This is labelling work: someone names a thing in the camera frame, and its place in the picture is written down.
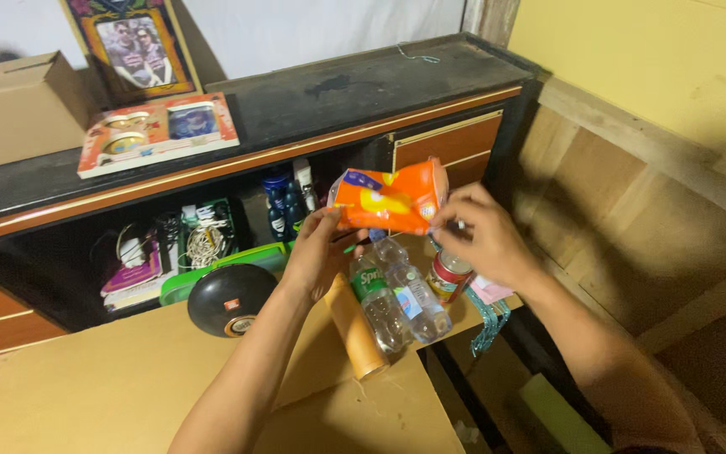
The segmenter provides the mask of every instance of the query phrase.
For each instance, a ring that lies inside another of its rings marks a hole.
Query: plastic wrapper
[[[424,235],[447,197],[447,171],[430,158],[393,174],[349,169],[332,185],[327,206],[340,228],[391,229]]]

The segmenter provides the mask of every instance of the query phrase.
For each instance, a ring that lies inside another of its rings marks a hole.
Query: green label
[[[366,295],[381,288],[388,288],[388,284],[382,277],[382,272],[377,268],[363,270],[352,278],[352,289],[355,291],[358,301],[363,301]]]

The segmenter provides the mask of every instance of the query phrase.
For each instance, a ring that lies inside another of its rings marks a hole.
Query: table top
[[[154,179],[171,174],[202,170],[462,97],[521,86],[533,78],[520,68],[531,68],[531,63],[467,33],[419,41],[403,45],[403,49],[408,55],[431,55],[440,62],[408,59],[390,47],[213,84],[210,90],[222,90],[227,95],[241,144],[237,147],[91,179],[80,179],[76,174],[79,148],[2,165],[0,219],[106,191],[124,191],[132,184],[155,184]],[[232,171],[237,170],[226,169],[223,174]],[[178,179],[158,190],[192,182]],[[152,195],[154,191],[137,192],[134,199]],[[125,195],[109,203],[129,200],[132,197]]]
[[[401,237],[412,263],[425,269],[429,241]],[[453,329],[445,337],[482,323],[465,296],[447,309]],[[203,333],[189,320],[187,304],[177,303],[0,356],[0,452],[163,452],[238,342]],[[421,346],[415,341],[389,370],[359,384],[319,301],[290,358],[276,401],[283,409],[266,430],[326,432],[297,438],[312,440],[306,445],[312,451],[320,451],[317,439],[349,443],[352,451],[375,445],[383,452],[438,451],[428,443],[462,451],[417,365],[414,350]],[[268,438],[258,451],[279,449],[287,439]]]

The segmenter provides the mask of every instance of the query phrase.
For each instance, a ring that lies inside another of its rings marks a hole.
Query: framed photograph
[[[60,0],[115,104],[198,95],[169,0]]]

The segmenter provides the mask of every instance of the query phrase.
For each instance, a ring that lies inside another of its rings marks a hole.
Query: purple book
[[[126,268],[125,265],[119,268],[114,277],[110,278],[100,295],[105,297],[109,293],[125,290],[126,288],[135,287],[149,280],[156,279],[163,273],[161,269],[161,258],[159,256],[159,243],[155,240],[151,241],[153,250],[148,255],[148,260],[138,267]]]

